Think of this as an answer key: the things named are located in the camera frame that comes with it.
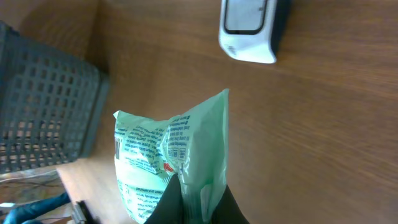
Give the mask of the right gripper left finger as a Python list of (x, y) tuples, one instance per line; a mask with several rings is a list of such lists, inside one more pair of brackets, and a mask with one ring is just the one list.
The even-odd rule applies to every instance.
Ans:
[(182, 224), (183, 199), (178, 175), (174, 174), (145, 224)]

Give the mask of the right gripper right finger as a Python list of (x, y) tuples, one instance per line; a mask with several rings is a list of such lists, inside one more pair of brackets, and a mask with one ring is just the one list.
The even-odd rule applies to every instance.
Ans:
[(214, 224), (249, 224), (228, 185), (212, 214), (211, 222)]

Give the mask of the pale green packet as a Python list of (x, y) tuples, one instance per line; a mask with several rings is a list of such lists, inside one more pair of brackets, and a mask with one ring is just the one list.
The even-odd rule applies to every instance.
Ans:
[(177, 175), (185, 221), (210, 222), (227, 185), (228, 95), (224, 89), (163, 121), (114, 113), (116, 178), (134, 221), (148, 220)]

